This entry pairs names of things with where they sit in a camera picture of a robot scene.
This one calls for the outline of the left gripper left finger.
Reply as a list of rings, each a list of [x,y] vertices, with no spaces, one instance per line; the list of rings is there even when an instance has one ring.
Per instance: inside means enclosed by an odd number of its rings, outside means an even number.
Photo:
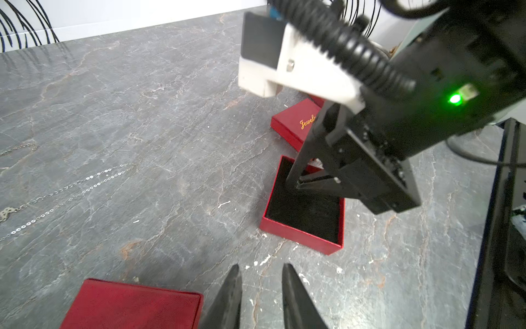
[[[231,267],[200,328],[239,329],[241,326],[242,275],[238,264]]]

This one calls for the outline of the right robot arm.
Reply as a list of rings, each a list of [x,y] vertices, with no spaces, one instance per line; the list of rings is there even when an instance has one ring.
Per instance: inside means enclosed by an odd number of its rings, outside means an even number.
[[[289,191],[404,212],[421,199],[409,158],[489,123],[525,97],[525,2],[437,1],[404,19],[436,20],[386,60],[320,1],[274,1],[293,27],[361,83],[364,109],[332,101],[286,178]]]

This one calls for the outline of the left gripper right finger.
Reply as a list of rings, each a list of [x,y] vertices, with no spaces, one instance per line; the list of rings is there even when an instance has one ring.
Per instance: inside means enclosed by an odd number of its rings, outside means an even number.
[[[282,269],[282,300],[286,329],[328,329],[290,263],[285,263]]]

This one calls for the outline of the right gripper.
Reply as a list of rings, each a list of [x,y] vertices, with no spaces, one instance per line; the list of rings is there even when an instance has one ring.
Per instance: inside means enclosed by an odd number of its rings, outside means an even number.
[[[292,193],[360,200],[376,215],[419,207],[421,198],[409,161],[388,154],[386,148],[348,108],[327,102],[285,186]]]

